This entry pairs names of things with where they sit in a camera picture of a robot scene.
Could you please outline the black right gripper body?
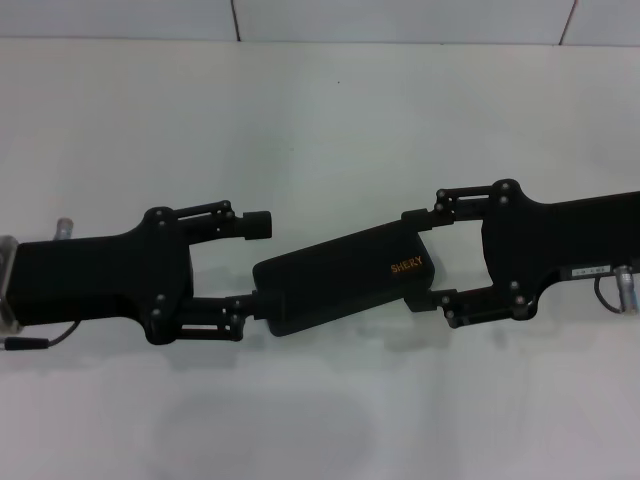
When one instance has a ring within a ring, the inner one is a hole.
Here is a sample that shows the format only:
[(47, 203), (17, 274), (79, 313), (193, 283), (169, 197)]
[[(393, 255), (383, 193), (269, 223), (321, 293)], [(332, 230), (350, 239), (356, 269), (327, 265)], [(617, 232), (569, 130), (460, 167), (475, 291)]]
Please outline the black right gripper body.
[(500, 294), (520, 311), (537, 313), (546, 288), (613, 276), (619, 311), (639, 312), (633, 275), (639, 271), (639, 194), (539, 203), (519, 183), (499, 180), (501, 197), (493, 234), (482, 234), (488, 273)]

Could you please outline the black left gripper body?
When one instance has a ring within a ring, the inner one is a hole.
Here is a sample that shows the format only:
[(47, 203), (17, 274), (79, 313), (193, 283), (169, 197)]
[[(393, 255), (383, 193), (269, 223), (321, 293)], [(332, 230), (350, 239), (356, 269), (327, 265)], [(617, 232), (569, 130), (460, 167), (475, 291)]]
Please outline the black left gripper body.
[(189, 245), (176, 212), (156, 207), (123, 234), (18, 246), (11, 310), (24, 327), (124, 317), (154, 345), (174, 341), (193, 291)]

